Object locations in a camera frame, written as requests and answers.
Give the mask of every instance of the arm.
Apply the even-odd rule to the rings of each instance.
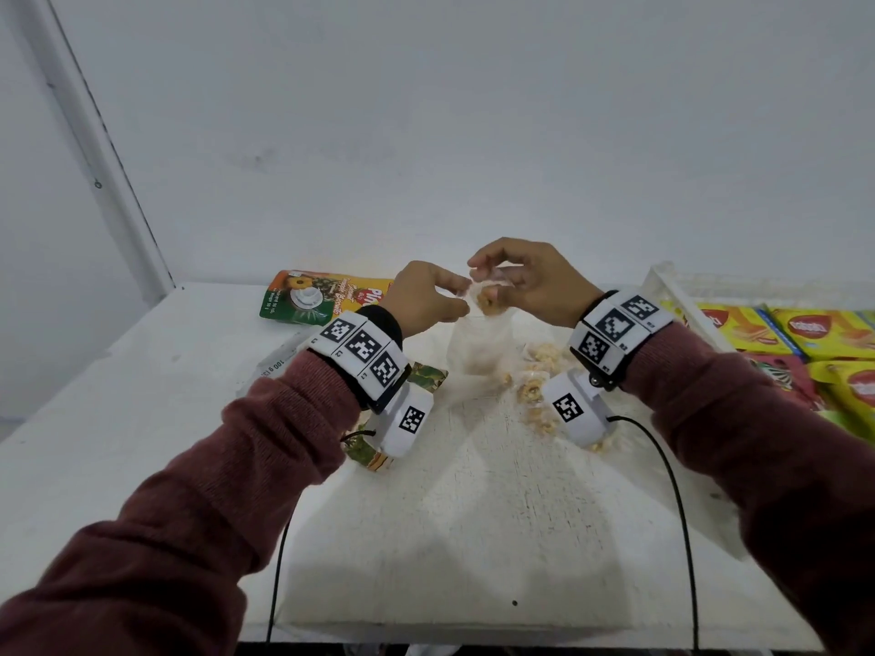
[[[503,261],[518,263],[502,268],[515,285],[494,298],[545,322],[574,327],[602,294],[552,246],[529,241],[485,246],[471,274],[483,280]],[[623,388],[654,410],[678,459],[738,505],[751,554],[827,649],[875,652],[875,449],[680,324],[640,348]]]
[[[402,338],[458,319],[467,304],[434,288],[469,283],[411,262],[375,321]],[[301,492],[344,461],[356,391],[312,352],[280,379],[258,379],[219,429],[146,479],[117,519],[81,529],[36,587],[0,608],[0,654],[231,653],[246,610],[237,582],[268,565]]]

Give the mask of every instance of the long-sleeved shirt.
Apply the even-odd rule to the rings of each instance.
[[[737,354],[672,324],[624,388],[678,458],[740,509],[752,555],[837,654],[875,653],[875,449],[786,400]],[[343,462],[359,405],[310,352],[259,379],[211,436],[73,536],[0,609],[0,654],[231,653],[301,492]]]

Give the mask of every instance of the hand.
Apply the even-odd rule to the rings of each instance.
[[[504,261],[517,263],[501,268],[513,286],[484,287],[484,292],[498,304],[521,308],[548,324],[573,328],[586,308],[604,294],[551,244],[540,241],[504,237],[483,246],[468,261],[471,277],[486,281]]]
[[[397,320],[405,338],[431,329],[438,322],[455,322],[468,314],[467,302],[439,295],[435,287],[461,294],[471,280],[430,262],[414,260],[401,270],[380,306]]]

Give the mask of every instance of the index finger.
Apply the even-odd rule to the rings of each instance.
[[[496,267],[504,261],[526,265],[535,251],[534,241],[515,240],[512,237],[502,237],[492,244],[486,244],[468,261],[470,267]]]
[[[444,269],[442,266],[434,265],[429,262],[429,270],[432,272],[432,278],[435,281],[435,287],[443,287],[445,290],[450,290],[454,295],[457,295],[471,285],[471,279],[454,274],[449,269]]]

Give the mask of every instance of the forearm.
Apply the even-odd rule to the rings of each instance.
[[[875,450],[679,324],[641,348],[624,388],[738,505],[751,554],[827,647],[875,648]]]
[[[258,380],[210,437],[147,479],[116,520],[80,530],[0,610],[0,652],[232,651],[240,577],[267,565],[300,493],[343,462],[358,403],[309,352]]]

